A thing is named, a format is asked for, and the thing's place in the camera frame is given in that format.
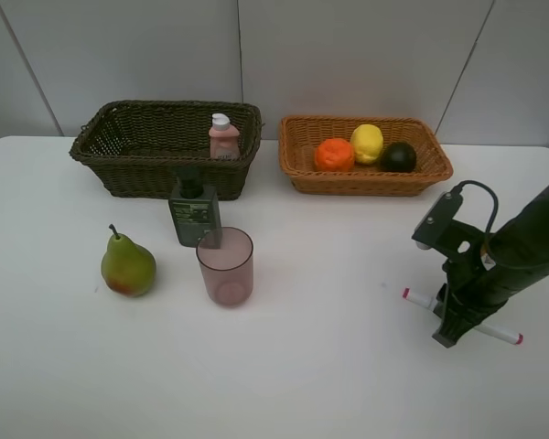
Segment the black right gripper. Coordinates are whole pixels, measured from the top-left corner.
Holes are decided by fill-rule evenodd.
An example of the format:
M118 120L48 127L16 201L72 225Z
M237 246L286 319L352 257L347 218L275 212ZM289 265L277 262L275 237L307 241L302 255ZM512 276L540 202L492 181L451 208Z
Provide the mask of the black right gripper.
M447 257L443 270L447 284L438 293L441 323L432 338L445 348L454 347L476 325L497 313L515 294L531 285L529 270L513 270L483 258L484 233L452 220L437 241Z

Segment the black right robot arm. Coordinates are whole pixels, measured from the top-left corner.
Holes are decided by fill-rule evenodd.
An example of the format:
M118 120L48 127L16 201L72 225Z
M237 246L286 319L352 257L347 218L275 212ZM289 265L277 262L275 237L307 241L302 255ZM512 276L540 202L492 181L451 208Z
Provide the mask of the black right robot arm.
M516 294L549 276L549 186L495 232L454 220L458 208L435 216L444 229L429 245L447 257L447 286L433 339L455 346Z

